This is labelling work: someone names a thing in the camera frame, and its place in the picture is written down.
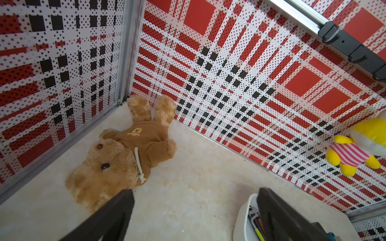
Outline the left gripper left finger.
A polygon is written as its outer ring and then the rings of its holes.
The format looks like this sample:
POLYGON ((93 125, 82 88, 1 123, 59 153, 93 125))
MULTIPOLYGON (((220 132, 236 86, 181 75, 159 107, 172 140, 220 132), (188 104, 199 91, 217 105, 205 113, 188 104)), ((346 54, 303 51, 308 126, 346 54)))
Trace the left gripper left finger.
POLYGON ((63 241, 122 241, 126 235, 135 205, 131 189, 119 192, 63 241))

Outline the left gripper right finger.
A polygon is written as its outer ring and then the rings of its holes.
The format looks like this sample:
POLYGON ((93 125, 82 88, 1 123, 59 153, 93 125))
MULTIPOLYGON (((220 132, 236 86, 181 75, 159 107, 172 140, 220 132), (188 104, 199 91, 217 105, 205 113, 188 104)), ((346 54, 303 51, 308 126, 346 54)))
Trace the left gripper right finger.
POLYGON ((261 188, 257 205, 268 241, 329 241, 322 226, 310 223, 269 188, 261 188))

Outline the red hex key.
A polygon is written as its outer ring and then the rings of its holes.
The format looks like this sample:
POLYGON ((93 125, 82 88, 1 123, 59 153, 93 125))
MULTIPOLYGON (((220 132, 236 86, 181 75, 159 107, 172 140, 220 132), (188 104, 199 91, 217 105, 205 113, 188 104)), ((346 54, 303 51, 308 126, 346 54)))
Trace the red hex key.
POLYGON ((261 222, 261 219, 258 219, 259 226, 261 227, 262 232, 264 233, 264 228, 261 222))

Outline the green hex key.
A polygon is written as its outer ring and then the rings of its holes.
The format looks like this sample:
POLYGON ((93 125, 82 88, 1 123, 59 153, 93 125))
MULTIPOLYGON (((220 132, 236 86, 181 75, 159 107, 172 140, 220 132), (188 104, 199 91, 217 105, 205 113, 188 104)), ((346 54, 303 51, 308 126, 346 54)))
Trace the green hex key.
POLYGON ((250 210, 248 213, 250 222, 259 238, 260 241, 266 241, 264 231, 262 229, 262 226, 260 225, 260 215, 257 211, 250 210))

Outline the white plastic storage box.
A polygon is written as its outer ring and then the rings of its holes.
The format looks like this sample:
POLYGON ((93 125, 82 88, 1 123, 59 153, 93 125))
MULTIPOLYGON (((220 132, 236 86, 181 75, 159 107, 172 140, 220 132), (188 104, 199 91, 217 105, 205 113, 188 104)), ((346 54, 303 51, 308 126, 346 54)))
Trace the white plastic storage box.
POLYGON ((252 194, 239 210, 233 233, 234 241, 260 241, 248 216, 250 210, 261 213, 257 205, 258 194, 252 194))

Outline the brown teddy bear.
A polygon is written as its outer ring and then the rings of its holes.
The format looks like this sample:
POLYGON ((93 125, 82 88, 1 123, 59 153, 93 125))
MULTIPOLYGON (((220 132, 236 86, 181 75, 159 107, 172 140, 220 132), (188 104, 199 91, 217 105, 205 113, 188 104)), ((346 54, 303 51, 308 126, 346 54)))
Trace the brown teddy bear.
POLYGON ((177 145, 168 136, 176 105, 159 97, 155 111, 138 95, 128 98, 132 125, 123 131, 104 130, 87 158, 67 177, 65 186, 74 201, 95 213, 124 189, 144 185, 152 168, 174 157, 177 145))

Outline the yellow frog plush toy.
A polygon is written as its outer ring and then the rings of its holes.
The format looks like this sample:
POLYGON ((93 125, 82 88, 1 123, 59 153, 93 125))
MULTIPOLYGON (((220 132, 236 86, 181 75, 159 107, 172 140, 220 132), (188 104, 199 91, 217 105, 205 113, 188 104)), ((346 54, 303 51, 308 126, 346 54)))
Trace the yellow frog plush toy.
POLYGON ((386 111, 377 117, 353 125, 349 136, 335 136, 333 144, 326 151, 326 159, 333 166, 339 166, 342 174, 353 177, 360 164, 379 169, 376 156, 386 156, 386 111))

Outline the black hook rail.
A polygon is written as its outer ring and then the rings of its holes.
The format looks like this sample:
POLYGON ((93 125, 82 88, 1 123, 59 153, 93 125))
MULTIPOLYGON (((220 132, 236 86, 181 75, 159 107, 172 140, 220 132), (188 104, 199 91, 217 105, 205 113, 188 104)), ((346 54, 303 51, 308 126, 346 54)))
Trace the black hook rail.
POLYGON ((372 75, 376 81, 386 81, 386 61, 376 55, 356 38, 339 27, 332 21, 327 22, 318 32, 322 42, 331 45, 348 58, 348 61, 358 64, 372 75))

